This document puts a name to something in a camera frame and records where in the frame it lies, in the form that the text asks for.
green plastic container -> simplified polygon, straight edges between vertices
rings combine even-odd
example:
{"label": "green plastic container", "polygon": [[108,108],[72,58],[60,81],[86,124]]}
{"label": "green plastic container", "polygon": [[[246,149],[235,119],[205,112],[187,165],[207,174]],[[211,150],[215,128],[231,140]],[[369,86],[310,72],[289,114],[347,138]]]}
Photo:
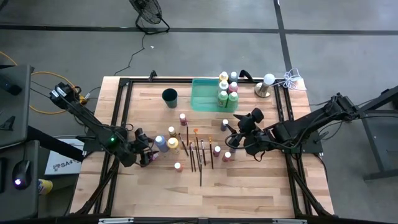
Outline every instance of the green plastic container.
{"label": "green plastic container", "polygon": [[232,113],[238,107],[220,108],[218,106],[218,79],[194,78],[192,81],[191,106],[195,111]]}

wooden table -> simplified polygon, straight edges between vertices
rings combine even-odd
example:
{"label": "wooden table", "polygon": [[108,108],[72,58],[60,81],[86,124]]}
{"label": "wooden table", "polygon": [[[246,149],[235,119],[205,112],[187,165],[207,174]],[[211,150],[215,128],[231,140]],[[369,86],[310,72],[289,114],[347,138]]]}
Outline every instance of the wooden table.
{"label": "wooden table", "polygon": [[[104,77],[95,116],[104,124],[110,124],[113,113],[119,77]],[[166,107],[161,94],[166,88],[178,92],[178,106]],[[275,95],[258,98],[254,85],[239,86],[239,106],[236,114],[247,114],[255,107],[264,113],[264,120],[258,124],[265,128],[278,122]],[[119,111],[124,106],[124,89]],[[283,91],[280,92],[285,108]],[[200,175],[191,172],[190,160],[182,150],[179,155],[171,152],[160,154],[146,168],[120,166],[114,195],[112,216],[129,217],[223,217],[223,218],[288,218],[293,217],[292,199],[287,178],[286,162],[280,151],[267,152],[262,162],[256,162],[245,150],[237,150],[233,161],[224,163],[221,157],[214,158],[214,170],[210,165],[208,137],[212,138],[213,148],[221,146],[228,150],[224,139],[229,131],[221,132],[222,119],[228,119],[237,128],[238,120],[232,113],[212,113],[193,111],[190,106],[191,84],[135,83],[132,88],[130,111],[127,123],[134,129],[143,128],[150,137],[168,136],[167,128],[174,126],[186,139],[185,126],[178,120],[180,113],[188,118],[190,140],[195,139],[194,128],[198,128],[198,138],[205,142],[206,161],[203,166],[203,185]],[[310,112],[305,91],[290,91],[295,119]],[[71,212],[77,211],[89,199],[100,179],[103,152],[93,153],[85,159],[81,167]],[[184,170],[174,171],[174,163],[180,162]],[[325,172],[314,155],[303,155],[307,184],[314,196],[333,213]],[[304,211],[302,193],[299,187],[300,208]],[[103,206],[106,204],[108,189],[104,191]]]}

black computer mouse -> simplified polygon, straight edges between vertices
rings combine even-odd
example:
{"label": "black computer mouse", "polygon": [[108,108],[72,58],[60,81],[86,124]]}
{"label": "black computer mouse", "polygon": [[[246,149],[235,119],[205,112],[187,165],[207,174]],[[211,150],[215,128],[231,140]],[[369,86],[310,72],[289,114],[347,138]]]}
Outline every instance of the black computer mouse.
{"label": "black computer mouse", "polygon": [[12,183],[17,190],[26,189],[30,182],[32,181],[32,176],[30,175],[30,161],[23,160],[15,164],[12,170]]}

concrete floor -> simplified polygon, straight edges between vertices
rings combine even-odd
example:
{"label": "concrete floor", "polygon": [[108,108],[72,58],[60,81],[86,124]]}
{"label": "concrete floor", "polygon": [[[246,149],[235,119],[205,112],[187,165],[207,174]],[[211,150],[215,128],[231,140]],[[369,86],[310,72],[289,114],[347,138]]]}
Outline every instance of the concrete floor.
{"label": "concrete floor", "polygon": [[[278,27],[272,0],[161,0],[160,6],[172,27]],[[398,2],[394,0],[280,0],[280,6],[286,29],[398,30]],[[122,0],[14,0],[0,12],[0,23],[133,27],[136,15]],[[83,92],[99,86],[103,76],[125,67],[130,54],[141,48],[143,35],[18,30],[0,33],[0,50],[17,63],[31,64],[36,71],[62,74],[81,86]],[[310,103],[325,101],[337,92],[361,103],[397,85],[393,71],[398,61],[398,36],[288,35],[287,43],[292,65],[305,79]],[[285,72],[279,34],[173,32],[147,36],[144,45],[146,49],[121,75],[146,76],[156,70],[161,76],[214,76],[223,70],[245,69],[261,77]],[[0,57],[0,63],[8,62]],[[33,79],[49,87],[59,82],[44,75]],[[57,110],[35,93],[31,103],[42,110]],[[88,106],[95,108],[95,102]],[[72,121],[67,113],[46,116],[32,111],[29,115],[30,125],[45,132],[83,134],[83,128]],[[361,122],[344,124],[333,139],[323,142],[323,148],[337,215],[398,221],[398,178],[367,183],[362,180],[364,174],[377,171],[377,166]],[[73,185],[75,179],[68,181]],[[41,199],[41,216],[62,215],[72,189],[53,192],[53,200]]]}

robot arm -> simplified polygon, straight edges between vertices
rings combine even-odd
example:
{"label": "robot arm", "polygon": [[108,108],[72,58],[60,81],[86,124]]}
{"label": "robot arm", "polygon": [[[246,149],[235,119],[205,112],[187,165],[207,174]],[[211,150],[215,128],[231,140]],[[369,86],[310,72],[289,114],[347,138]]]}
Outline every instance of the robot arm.
{"label": "robot arm", "polygon": [[126,128],[102,124],[80,104],[78,94],[71,86],[59,83],[50,92],[50,99],[59,108],[75,115],[92,130],[95,136],[87,138],[97,141],[106,152],[115,155],[123,166],[132,166],[136,162],[137,154],[141,155],[141,166],[146,166],[150,162],[152,149],[149,148],[150,152],[147,153],[144,149],[148,147],[152,139],[148,138],[141,128],[138,128],[135,132],[136,140],[128,142]]}
{"label": "robot arm", "polygon": [[[234,114],[240,120],[239,133],[229,127],[233,134],[227,145],[232,148],[244,148],[252,156],[261,151],[293,149],[299,147],[312,132],[331,121],[351,121],[357,118],[358,110],[347,96],[337,93],[324,107],[300,119],[279,122],[261,130],[255,123],[260,123],[264,115],[260,109],[255,108],[246,116]],[[242,137],[245,137],[244,146],[238,147]]]}

